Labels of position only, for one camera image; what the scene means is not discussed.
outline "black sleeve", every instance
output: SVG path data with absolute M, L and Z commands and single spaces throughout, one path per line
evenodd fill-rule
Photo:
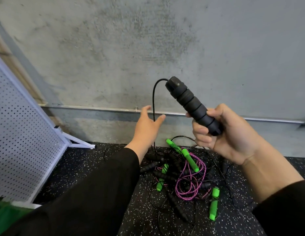
M 305 181 L 273 194 L 253 214 L 268 236 L 305 235 Z
M 33 210 L 2 235 L 116 236 L 138 179 L 137 155 L 123 148 L 61 197 Z

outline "black rubber floor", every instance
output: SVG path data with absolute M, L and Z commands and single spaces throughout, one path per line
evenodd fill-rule
M 34 203 L 45 204 L 50 202 L 82 180 L 97 166 L 104 163 L 104 152 L 112 145 L 96 143 L 96 149 L 69 148 L 60 159 Z M 112 146 L 107 149 L 105 157 L 112 156 L 122 147 L 124 146 Z M 204 161 L 208 158 L 208 153 L 205 150 L 195 149 L 194 153 L 198 157 L 203 156 Z M 218 161 L 215 154 L 211 152 L 210 154 Z M 287 159 L 305 178 L 305 158 L 288 157 Z M 221 179 L 217 172 L 216 174 L 215 179 Z M 157 192 L 155 186 L 152 187 L 151 181 L 154 180 L 150 174 L 140 177 L 118 235 L 162 235 L 161 230 L 165 235 L 188 236 L 193 230 L 193 226 L 179 219 L 173 210 L 160 213 L 160 227 L 158 227 L 158 210 L 149 201 L 149 190 L 151 189 L 151 200 L 155 206 L 161 206 L 165 199 L 165 191 Z M 251 213 L 256 203 L 253 202 L 249 194 L 246 180 L 240 168 L 231 165 L 228 170 L 227 184 L 234 195 L 232 200 L 228 197 L 229 191 L 225 187 L 225 183 L 223 181 L 216 181 L 216 183 L 222 190 L 218 205 L 219 216 L 215 222 L 209 220 L 210 202 L 208 200 L 182 204 L 189 218 L 193 221 L 196 212 L 197 226 L 194 227 L 192 235 L 265 235 Z

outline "person's right hand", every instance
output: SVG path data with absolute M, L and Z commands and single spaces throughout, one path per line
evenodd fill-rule
M 249 123 L 225 104 L 208 109 L 207 114 L 222 122 L 225 129 L 221 135 L 214 137 L 208 134 L 208 128 L 193 120 L 195 142 L 201 147 L 209 147 L 235 164 L 243 164 L 256 153 L 261 142 L 265 141 Z

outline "concrete wall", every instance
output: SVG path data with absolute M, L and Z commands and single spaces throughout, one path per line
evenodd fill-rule
M 0 33 L 51 104 L 134 108 L 177 76 L 209 107 L 305 119 L 305 0 L 0 0 Z M 156 109 L 182 112 L 163 84 Z M 138 115 L 51 109 L 84 140 L 128 142 Z M 305 157 L 305 127 L 252 123 Z M 157 144 L 191 136 L 168 117 Z

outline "white pegboard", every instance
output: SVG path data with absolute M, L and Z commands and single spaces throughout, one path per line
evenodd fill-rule
M 34 200 L 68 143 L 0 60 L 0 197 Z

